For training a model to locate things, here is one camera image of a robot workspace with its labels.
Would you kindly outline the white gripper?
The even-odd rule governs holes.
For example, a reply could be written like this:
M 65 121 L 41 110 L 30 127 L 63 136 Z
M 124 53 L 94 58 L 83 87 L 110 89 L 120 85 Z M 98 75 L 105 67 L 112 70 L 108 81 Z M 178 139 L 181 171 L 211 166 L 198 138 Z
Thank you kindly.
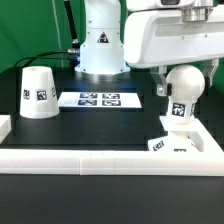
M 224 4 L 214 0 L 126 0 L 124 57 L 150 68 L 157 95 L 167 95 L 168 65 L 203 61 L 205 86 L 213 85 L 224 57 Z

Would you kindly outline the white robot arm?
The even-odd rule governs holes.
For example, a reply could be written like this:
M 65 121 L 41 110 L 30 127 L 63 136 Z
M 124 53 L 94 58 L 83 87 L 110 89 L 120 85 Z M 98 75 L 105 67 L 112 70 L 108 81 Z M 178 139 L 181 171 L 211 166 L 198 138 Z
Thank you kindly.
M 132 68 L 150 70 L 157 94 L 166 96 L 171 65 L 201 61 L 208 83 L 224 58 L 224 3 L 217 0 L 126 0 L 120 26 L 118 0 L 84 0 L 86 38 L 76 72 L 110 80 Z

